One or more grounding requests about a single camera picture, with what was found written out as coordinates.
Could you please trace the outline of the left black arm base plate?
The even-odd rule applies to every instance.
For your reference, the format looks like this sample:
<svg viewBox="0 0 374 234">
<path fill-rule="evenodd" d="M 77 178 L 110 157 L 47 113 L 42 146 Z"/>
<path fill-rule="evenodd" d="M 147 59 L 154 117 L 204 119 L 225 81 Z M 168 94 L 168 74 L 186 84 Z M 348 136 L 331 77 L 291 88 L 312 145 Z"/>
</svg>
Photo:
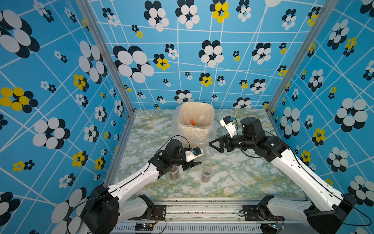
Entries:
<svg viewBox="0 0 374 234">
<path fill-rule="evenodd" d="M 148 208 L 143 215 L 137 215 L 129 220 L 151 220 L 160 221 L 165 220 L 167 206 L 166 205 L 153 205 Z"/>
</svg>

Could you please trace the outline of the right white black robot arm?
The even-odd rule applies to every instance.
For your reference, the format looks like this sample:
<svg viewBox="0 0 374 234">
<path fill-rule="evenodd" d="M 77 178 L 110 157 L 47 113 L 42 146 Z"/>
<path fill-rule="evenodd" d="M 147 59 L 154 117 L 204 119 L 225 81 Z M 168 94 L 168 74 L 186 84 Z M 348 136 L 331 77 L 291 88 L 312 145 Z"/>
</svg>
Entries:
<svg viewBox="0 0 374 234">
<path fill-rule="evenodd" d="M 319 234 L 335 234 L 357 200 L 350 193 L 343 194 L 321 179 L 308 168 L 289 145 L 278 136 L 268 136 L 261 121 L 247 117 L 240 121 L 242 134 L 237 133 L 237 124 L 231 116 L 220 120 L 228 134 L 209 143 L 220 153 L 239 149 L 253 150 L 258 158 L 263 158 L 286 174 L 309 198 L 300 202 L 285 200 L 273 195 L 265 196 L 258 204 L 255 214 L 262 220 L 283 216 L 309 224 Z"/>
</svg>

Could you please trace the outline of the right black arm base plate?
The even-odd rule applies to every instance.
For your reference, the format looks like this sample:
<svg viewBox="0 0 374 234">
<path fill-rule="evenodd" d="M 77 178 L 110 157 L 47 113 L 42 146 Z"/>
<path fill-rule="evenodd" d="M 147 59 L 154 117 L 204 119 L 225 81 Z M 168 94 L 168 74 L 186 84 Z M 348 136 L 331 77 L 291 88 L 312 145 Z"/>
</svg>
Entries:
<svg viewBox="0 0 374 234">
<path fill-rule="evenodd" d="M 246 221 L 279 222 L 285 220 L 283 216 L 274 216 L 267 210 L 258 208 L 258 205 L 244 205 L 238 215 L 244 217 Z"/>
</svg>

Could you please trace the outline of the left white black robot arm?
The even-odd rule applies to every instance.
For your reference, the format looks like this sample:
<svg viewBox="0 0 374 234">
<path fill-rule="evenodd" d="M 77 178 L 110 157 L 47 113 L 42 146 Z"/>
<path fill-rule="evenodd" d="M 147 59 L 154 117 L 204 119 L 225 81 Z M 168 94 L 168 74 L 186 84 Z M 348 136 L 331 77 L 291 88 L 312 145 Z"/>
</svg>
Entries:
<svg viewBox="0 0 374 234">
<path fill-rule="evenodd" d="M 129 208 L 120 208 L 128 199 L 146 185 L 157 181 L 174 166 L 187 170 L 198 165 L 196 158 L 204 154 L 203 149 L 184 147 L 175 137 L 169 139 L 149 159 L 148 163 L 128 178 L 108 187 L 98 185 L 87 201 L 76 205 L 81 208 L 80 218 L 93 234 L 108 234 L 122 221 L 150 214 L 152 202 L 145 196 L 129 202 Z"/>
</svg>

